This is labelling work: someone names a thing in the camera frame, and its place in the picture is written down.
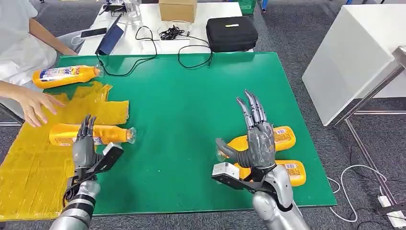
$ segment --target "person's arm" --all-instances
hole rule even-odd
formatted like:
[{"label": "person's arm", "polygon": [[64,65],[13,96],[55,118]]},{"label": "person's arm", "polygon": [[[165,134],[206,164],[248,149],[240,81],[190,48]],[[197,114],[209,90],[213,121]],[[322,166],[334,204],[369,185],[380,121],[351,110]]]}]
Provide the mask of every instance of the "person's arm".
[{"label": "person's arm", "polygon": [[38,120],[37,116],[40,117],[44,123],[48,122],[41,109],[41,105],[53,114],[56,114],[54,104],[64,106],[60,101],[49,94],[36,92],[5,81],[0,81],[0,97],[10,98],[20,103],[24,111],[25,121],[33,127],[41,126],[41,122]]},{"label": "person's arm", "polygon": [[78,55],[75,51],[64,45],[55,36],[53,36],[47,29],[45,29],[39,22],[30,18],[29,20],[30,34],[39,40],[47,43],[50,47],[56,49],[63,55]]}]

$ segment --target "green mat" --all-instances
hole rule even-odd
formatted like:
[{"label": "green mat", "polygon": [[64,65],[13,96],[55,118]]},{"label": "green mat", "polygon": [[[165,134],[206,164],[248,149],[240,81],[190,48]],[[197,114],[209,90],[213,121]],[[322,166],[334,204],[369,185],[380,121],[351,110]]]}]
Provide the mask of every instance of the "green mat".
[{"label": "green mat", "polygon": [[[104,57],[111,73],[126,73],[143,56]],[[186,65],[205,54],[183,55]],[[59,66],[94,65],[95,56],[62,57]],[[301,161],[307,181],[294,187],[299,206],[332,206],[336,200],[276,53],[215,54],[211,66],[184,69],[176,55],[159,55],[128,77],[105,76],[113,85],[109,101],[130,100],[123,126],[138,131],[134,145],[110,172],[98,176],[101,192],[95,214],[172,213],[252,208],[246,190],[233,190],[211,179],[215,138],[244,135],[245,123],[236,96],[244,89],[259,97],[268,120],[290,126],[296,145],[277,152],[277,159]],[[80,84],[46,90],[72,94]]]}]

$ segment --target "black zipper case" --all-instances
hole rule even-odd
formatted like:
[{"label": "black zipper case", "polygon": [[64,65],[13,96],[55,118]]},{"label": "black zipper case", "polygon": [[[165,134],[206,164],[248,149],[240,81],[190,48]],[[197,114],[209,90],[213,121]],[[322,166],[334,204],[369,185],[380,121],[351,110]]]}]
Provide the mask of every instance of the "black zipper case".
[{"label": "black zipper case", "polygon": [[255,47],[258,32],[249,17],[211,18],[206,25],[213,52],[246,51]]}]

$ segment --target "gray carpet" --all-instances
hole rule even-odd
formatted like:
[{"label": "gray carpet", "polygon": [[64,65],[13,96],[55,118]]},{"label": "gray carpet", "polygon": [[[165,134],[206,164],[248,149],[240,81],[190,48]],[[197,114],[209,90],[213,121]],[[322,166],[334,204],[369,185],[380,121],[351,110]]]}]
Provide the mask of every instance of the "gray carpet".
[{"label": "gray carpet", "polygon": [[[44,4],[32,1],[40,12],[38,21],[56,36],[88,28],[99,8],[92,0],[81,2],[47,0]],[[352,151],[353,164],[365,162],[346,125],[342,125],[337,130],[322,126],[301,76],[344,2],[344,0],[270,0],[265,14],[261,14],[260,7],[257,6],[252,16],[259,32],[259,41],[255,50],[278,53],[326,173],[336,180],[350,165],[350,151]],[[380,99],[372,101],[368,106],[399,109],[405,107],[405,100]],[[402,135],[405,120],[406,116],[357,116],[352,119],[368,151],[376,160],[377,167],[388,178],[401,180],[401,182],[388,182],[398,201],[406,200],[404,193],[406,168],[401,164],[406,160],[404,154],[406,141]],[[15,136],[17,131],[18,129],[0,129],[0,139],[5,143],[0,148],[0,154],[7,152],[11,144],[11,138],[7,138],[4,132],[13,133]],[[374,179],[370,172],[363,169],[358,171]],[[377,183],[362,178],[354,172],[349,172],[345,179],[354,207],[363,208],[359,210],[359,221],[354,224],[346,223],[335,217],[328,208],[302,208],[303,216],[311,228],[349,230],[356,229],[362,221],[372,220],[384,226],[365,223],[361,224],[359,229],[391,229],[387,227],[389,224],[384,217],[374,214],[371,210],[379,206],[376,200],[379,194]],[[344,194],[339,192],[336,198],[338,206],[334,209],[348,218],[351,210]],[[49,228],[50,224],[51,221],[16,221],[7,223],[6,229],[39,230]],[[94,218],[91,228],[98,230],[264,229],[258,216],[252,211],[102,217]]]}]

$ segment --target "white table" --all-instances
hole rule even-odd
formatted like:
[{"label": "white table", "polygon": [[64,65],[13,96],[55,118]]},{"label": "white table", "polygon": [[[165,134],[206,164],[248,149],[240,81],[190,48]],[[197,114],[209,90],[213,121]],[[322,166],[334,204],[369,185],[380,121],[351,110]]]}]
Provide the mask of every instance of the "white table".
[{"label": "white table", "polygon": [[[158,4],[141,4],[142,23],[148,26],[152,32],[154,40],[159,40],[157,30],[160,32],[167,29],[167,24],[161,21]],[[192,24],[191,36],[207,41],[206,24],[210,18],[219,17],[235,17],[242,16],[241,9],[238,2],[210,2],[198,3],[196,9],[195,21]],[[96,17],[96,20],[91,27],[92,29],[110,27],[115,21],[109,12]],[[123,36],[114,47],[111,55],[147,55],[154,54],[155,50],[151,41],[137,41],[135,34],[138,26],[129,25],[127,16],[120,19],[121,23],[118,25],[124,31]],[[141,29],[138,37],[151,37],[149,30]],[[79,52],[79,55],[95,55],[94,52],[99,45],[102,37],[89,38],[84,41],[84,44]],[[187,45],[207,45],[206,43],[197,39],[186,39],[179,41],[156,41],[159,54],[177,54],[179,49]],[[205,47],[189,47],[182,50],[182,53],[209,53],[210,50]]]},{"label": "white table", "polygon": [[[345,5],[302,76],[327,126],[353,99],[363,98],[397,66],[406,45],[406,4]],[[401,74],[375,98],[406,97]]]}]

